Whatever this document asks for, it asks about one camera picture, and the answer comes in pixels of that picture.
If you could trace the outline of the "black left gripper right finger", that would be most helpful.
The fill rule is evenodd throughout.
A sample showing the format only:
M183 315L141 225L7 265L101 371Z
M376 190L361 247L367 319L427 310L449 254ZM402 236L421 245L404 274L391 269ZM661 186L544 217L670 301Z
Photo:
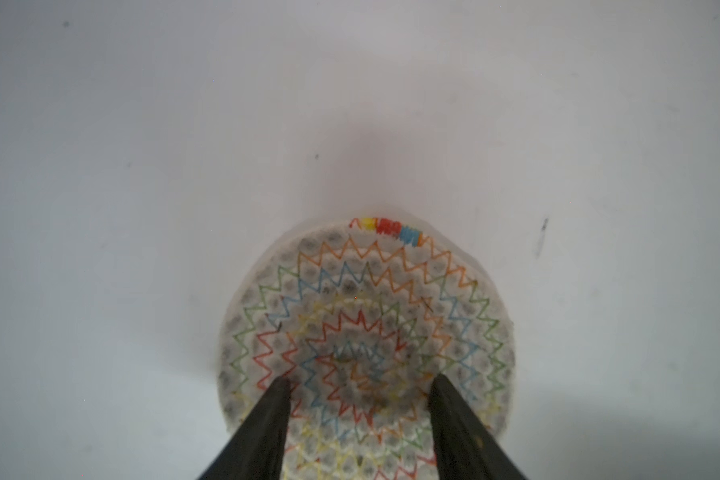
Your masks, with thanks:
M443 374L432 381L428 409L440 479L526 479Z

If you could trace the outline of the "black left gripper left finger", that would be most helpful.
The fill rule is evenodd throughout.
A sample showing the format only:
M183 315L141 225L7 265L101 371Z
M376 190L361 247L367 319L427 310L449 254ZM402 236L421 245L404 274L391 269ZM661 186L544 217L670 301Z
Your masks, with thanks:
M278 377L199 479L279 479L290 405L290 382L284 377Z

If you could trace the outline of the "multicolour zigzag woven coaster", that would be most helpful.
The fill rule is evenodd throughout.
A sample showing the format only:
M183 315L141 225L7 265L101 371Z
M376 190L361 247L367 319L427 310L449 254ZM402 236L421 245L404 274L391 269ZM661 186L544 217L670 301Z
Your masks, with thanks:
M285 479L433 479L427 394L445 375L494 435L513 398L513 324L489 275L438 234L383 217L277 241L234 294L217 388L235 432L291 386Z

